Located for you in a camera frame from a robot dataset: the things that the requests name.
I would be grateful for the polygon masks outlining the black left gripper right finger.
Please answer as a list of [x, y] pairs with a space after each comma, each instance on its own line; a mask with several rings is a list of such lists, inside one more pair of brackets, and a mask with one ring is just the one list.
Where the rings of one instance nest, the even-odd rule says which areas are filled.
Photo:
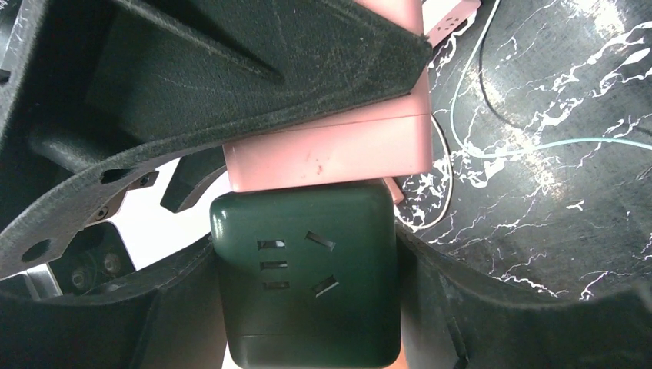
[[397, 226], [411, 368], [649, 368], [651, 286], [588, 302], [515, 287]]

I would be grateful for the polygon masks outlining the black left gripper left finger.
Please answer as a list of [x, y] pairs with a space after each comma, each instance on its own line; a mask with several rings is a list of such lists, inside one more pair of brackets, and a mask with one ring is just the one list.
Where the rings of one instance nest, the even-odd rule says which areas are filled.
[[225, 348], [208, 236], [89, 294], [1, 295], [3, 368], [220, 368]]

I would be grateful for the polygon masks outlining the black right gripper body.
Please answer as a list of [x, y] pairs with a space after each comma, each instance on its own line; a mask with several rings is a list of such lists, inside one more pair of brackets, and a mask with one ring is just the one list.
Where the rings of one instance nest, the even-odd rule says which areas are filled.
[[[101, 178], [126, 162], [150, 164], [238, 134], [240, 105], [226, 95], [238, 75], [240, 49], [225, 24], [234, 1], [23, 1], [8, 40], [1, 85], [1, 274], [30, 268], [23, 253], [56, 255], [62, 243], [42, 235], [40, 221], [64, 231], [80, 224], [91, 202], [105, 196]], [[184, 70], [206, 77], [217, 91], [205, 102], [178, 88], [167, 118], [140, 118], [123, 126], [116, 110], [85, 103], [88, 86], [118, 32], [151, 45], [150, 34], [181, 46]]]

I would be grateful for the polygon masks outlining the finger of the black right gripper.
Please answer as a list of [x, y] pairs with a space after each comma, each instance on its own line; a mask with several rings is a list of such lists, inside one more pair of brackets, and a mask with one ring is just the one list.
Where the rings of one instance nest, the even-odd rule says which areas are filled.
[[128, 174], [406, 95], [430, 47], [353, 1], [69, 1], [34, 152]]

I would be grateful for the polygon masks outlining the dark green cube socket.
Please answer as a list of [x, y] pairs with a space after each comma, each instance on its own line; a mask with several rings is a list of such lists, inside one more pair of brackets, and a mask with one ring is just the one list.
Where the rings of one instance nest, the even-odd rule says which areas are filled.
[[382, 181], [230, 193], [209, 214], [228, 348], [239, 367], [395, 362], [398, 253]]

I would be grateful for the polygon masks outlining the pink cube socket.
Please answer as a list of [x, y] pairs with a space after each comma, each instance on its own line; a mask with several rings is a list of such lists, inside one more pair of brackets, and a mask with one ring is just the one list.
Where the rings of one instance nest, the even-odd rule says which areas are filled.
[[432, 164], [427, 72], [408, 95], [224, 145], [235, 192], [414, 175]]

